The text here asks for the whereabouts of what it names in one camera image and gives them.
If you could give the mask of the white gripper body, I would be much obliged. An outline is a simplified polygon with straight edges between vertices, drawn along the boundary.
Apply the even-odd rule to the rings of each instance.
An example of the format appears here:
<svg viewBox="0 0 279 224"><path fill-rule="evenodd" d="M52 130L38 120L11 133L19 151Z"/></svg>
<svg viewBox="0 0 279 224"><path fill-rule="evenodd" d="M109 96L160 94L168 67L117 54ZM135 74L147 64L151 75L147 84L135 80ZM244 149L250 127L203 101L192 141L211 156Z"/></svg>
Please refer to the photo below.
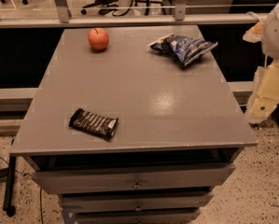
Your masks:
<svg viewBox="0 0 279 224"><path fill-rule="evenodd" d="M279 60L259 67L254 75L253 90L244 116L251 124L266 120L279 105Z"/></svg>

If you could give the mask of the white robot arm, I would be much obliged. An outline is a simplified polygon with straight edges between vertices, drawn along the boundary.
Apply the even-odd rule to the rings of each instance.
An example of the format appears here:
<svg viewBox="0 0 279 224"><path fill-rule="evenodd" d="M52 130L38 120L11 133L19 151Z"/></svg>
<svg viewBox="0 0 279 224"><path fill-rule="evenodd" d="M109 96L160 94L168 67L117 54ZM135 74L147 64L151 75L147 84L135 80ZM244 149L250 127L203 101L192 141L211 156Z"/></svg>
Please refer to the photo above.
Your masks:
<svg viewBox="0 0 279 224"><path fill-rule="evenodd" d="M243 40L260 42L262 53L272 58L270 65L257 69L244 113L249 123L259 124L279 105L279 2L265 20L245 32Z"/></svg>

